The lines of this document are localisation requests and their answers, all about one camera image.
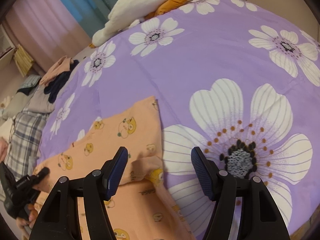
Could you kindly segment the plaid grey white cloth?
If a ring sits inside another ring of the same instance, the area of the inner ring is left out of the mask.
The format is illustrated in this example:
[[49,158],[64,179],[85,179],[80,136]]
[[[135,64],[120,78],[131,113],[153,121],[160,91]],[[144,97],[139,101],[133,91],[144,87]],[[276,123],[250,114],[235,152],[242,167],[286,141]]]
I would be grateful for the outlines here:
[[10,150],[4,161],[16,180],[33,173],[40,157],[39,146],[47,119],[48,115],[41,113],[21,112],[16,115]]

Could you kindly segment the dark navy garment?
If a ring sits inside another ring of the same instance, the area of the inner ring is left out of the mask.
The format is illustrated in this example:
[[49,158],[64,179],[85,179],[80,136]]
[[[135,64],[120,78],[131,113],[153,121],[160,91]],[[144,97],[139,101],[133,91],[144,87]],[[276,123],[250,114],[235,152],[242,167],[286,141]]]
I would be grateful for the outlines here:
[[44,88],[44,94],[49,95],[48,102],[54,103],[56,101],[59,91],[63,88],[66,82],[69,80],[69,77],[74,70],[74,68],[79,64],[78,60],[74,60],[71,63],[69,71],[62,72],[56,76],[53,81],[50,81],[48,85]]

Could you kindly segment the pink curtain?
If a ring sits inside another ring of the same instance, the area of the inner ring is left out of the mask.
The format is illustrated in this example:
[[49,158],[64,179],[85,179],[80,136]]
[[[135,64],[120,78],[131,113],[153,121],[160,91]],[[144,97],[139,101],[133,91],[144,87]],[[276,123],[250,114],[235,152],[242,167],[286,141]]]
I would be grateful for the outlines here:
[[60,0],[17,0],[3,27],[44,72],[61,57],[74,57],[91,42]]

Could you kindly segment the yellow woven basket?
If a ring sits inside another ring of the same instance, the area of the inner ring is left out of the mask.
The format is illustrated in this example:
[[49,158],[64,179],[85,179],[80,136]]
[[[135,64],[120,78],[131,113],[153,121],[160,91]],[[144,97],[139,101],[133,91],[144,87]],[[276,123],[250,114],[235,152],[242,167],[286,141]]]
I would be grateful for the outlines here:
[[20,74],[25,77],[34,64],[31,55],[19,44],[14,53],[14,61]]

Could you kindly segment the pink folded garment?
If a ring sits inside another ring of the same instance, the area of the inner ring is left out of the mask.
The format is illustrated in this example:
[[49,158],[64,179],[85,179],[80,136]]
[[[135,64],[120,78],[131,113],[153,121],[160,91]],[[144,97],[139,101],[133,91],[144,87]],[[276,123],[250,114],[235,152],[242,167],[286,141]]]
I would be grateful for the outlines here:
[[46,72],[46,74],[40,80],[39,85],[48,86],[48,84],[53,81],[59,74],[63,72],[68,72],[71,70],[71,65],[74,60],[71,57],[63,56],[57,62],[55,62]]

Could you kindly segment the orange cartoon print garment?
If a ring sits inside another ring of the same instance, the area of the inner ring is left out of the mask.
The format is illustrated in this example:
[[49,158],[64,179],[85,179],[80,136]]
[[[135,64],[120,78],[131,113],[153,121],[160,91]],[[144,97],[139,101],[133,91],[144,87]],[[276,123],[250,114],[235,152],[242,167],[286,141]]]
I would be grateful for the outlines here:
[[61,176],[84,177],[121,146],[128,161],[116,195],[104,203],[116,239],[193,239],[189,224],[164,186],[161,123],[154,96],[123,113],[97,119],[69,149],[43,161],[50,174],[39,184],[43,204]]

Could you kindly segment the white goose plush toy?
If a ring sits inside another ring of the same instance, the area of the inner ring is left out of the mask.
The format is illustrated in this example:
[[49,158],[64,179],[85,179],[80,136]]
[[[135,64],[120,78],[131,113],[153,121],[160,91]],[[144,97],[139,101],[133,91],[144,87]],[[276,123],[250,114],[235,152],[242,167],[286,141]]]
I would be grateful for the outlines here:
[[188,0],[117,0],[107,17],[103,29],[92,37],[99,47],[122,30],[133,26],[137,20],[152,18],[184,5]]

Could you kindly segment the grey folded garment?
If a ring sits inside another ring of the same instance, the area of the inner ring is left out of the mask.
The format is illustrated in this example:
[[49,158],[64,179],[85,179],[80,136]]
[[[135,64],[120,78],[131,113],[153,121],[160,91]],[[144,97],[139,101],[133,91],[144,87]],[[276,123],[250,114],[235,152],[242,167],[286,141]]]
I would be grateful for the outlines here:
[[22,92],[16,93],[10,101],[9,105],[3,111],[2,119],[15,117],[21,112],[32,112],[49,114],[55,108],[53,103],[48,101],[49,94],[44,94],[44,87],[38,86],[34,88],[29,95],[25,95]]

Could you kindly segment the purple floral bed cover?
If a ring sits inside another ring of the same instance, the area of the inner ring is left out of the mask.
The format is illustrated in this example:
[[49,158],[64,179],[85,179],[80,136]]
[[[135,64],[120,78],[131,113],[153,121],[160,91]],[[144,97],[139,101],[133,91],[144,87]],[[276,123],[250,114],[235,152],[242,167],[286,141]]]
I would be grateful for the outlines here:
[[191,164],[198,146],[219,168],[259,176],[289,233],[319,205],[319,45],[243,0],[193,0],[103,44],[73,70],[43,130],[43,161],[97,119],[154,96],[164,186],[201,239],[214,204]]

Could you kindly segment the striped blue grey cloth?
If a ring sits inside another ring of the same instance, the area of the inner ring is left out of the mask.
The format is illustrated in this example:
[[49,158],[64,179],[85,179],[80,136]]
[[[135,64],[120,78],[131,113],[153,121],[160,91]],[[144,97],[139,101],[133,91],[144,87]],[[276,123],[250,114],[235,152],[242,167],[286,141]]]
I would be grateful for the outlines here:
[[34,75],[34,74],[29,75],[20,85],[17,92],[23,93],[25,95],[29,95],[33,91],[33,89],[38,86],[41,79],[42,77],[39,75]]

